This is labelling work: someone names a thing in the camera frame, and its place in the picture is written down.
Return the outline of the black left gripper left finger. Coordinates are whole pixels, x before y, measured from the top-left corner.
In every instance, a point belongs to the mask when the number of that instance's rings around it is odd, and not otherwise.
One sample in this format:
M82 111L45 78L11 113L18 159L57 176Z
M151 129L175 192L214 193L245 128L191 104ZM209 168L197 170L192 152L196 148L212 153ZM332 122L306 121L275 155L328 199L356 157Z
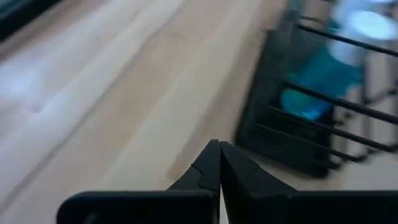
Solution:
M218 224L221 143L212 139L166 190L89 191L59 207L56 224Z

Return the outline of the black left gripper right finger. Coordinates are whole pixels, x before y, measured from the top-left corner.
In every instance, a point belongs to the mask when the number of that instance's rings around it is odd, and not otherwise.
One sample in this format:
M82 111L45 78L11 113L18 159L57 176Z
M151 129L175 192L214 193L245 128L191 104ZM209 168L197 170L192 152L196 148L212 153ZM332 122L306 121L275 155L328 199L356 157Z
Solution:
M398 224L398 191L303 191L221 143L230 224Z

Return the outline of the blue mouthwash bottle white cap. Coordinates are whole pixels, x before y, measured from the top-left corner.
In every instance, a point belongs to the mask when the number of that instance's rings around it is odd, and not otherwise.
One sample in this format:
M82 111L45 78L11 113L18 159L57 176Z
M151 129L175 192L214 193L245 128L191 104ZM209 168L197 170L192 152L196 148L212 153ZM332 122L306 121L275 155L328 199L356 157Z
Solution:
M368 45L382 46L398 39L398 22L387 16L397 0L339 0L332 8L327 30L332 34ZM293 83L331 97L346 92L364 77L369 50L330 39L293 75ZM292 89L284 90L283 110L315 121L332 105Z

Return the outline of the black aluminium table frame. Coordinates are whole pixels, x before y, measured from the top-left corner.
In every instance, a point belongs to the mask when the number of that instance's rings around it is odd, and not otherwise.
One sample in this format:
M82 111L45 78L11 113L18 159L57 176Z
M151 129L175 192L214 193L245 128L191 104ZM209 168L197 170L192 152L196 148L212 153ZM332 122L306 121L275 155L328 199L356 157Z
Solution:
M61 0L0 0L0 42Z

